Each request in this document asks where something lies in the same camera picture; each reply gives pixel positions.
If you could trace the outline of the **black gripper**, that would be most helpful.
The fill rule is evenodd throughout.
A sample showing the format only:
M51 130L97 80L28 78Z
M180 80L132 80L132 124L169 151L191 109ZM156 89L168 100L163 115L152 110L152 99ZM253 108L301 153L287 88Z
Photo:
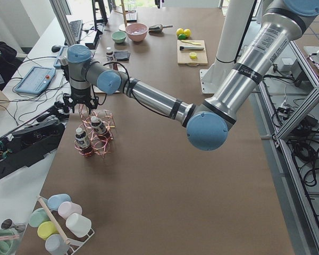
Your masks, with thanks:
M89 114L91 110L97 109L99 98L97 96L91 95L91 87L85 89L77 89L71 87L71 93L64 93L63 101L65 106L70 107L74 113L74 108L77 104L85 105L89 109Z

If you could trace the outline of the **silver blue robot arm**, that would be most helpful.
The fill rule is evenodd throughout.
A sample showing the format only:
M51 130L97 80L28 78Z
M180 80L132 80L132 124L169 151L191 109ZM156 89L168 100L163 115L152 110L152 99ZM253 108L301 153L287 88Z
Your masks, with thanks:
M92 86L106 94L121 92L149 106L162 116L179 121L190 143L200 150L219 148L236 122L236 113L289 42L299 39L319 15L319 1L272 1L262 16L262 26L241 57L229 64L216 60L202 70L200 105L186 104L150 85L131 78L127 72L109 69L92 58L84 45L68 48L67 63L71 93L63 96L69 107L85 104L95 109Z

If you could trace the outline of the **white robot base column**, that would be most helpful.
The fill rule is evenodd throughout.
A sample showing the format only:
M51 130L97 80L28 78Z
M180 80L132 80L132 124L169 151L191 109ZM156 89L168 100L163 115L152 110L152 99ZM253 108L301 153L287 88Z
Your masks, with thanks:
M203 94L216 93L236 63L246 30L253 17L256 3L255 0L230 1L215 61L209 69L200 70L200 83Z

